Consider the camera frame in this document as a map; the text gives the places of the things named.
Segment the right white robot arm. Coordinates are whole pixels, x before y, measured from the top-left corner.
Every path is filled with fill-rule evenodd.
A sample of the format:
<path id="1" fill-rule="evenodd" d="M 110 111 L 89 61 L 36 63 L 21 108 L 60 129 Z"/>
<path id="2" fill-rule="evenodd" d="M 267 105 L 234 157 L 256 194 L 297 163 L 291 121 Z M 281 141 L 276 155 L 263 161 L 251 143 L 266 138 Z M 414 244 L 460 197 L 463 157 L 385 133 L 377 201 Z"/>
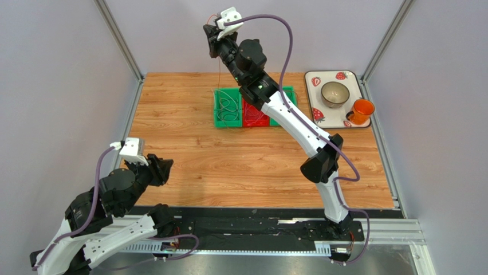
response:
<path id="1" fill-rule="evenodd" d="M 244 101 L 277 121 L 305 151 L 308 158 L 300 171 L 316 185 L 326 219 L 338 231 L 347 231 L 352 217 L 340 190 L 338 174 L 338 160 L 345 156 L 341 150 L 343 138 L 320 129 L 293 105 L 279 84 L 265 72 L 266 56 L 258 39 L 237 44 L 236 32 L 220 37 L 224 31 L 209 24 L 203 30 L 210 57 L 222 60 Z"/>

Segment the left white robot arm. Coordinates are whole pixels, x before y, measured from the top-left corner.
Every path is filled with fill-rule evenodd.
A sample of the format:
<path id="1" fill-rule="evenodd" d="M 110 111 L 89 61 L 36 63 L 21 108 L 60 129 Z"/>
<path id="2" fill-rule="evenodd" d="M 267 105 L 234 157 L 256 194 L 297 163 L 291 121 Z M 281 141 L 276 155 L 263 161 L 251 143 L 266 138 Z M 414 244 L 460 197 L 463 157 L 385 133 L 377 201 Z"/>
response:
<path id="1" fill-rule="evenodd" d="M 162 186 L 170 177 L 172 159 L 145 157 L 146 163 L 130 163 L 100 178 L 71 202 L 53 240 L 44 250 L 30 254 L 38 274 L 89 274 L 110 256 L 140 240 L 169 237 L 176 229 L 168 205 L 157 204 L 128 226 L 97 238 L 96 234 L 127 215 L 148 186 Z"/>

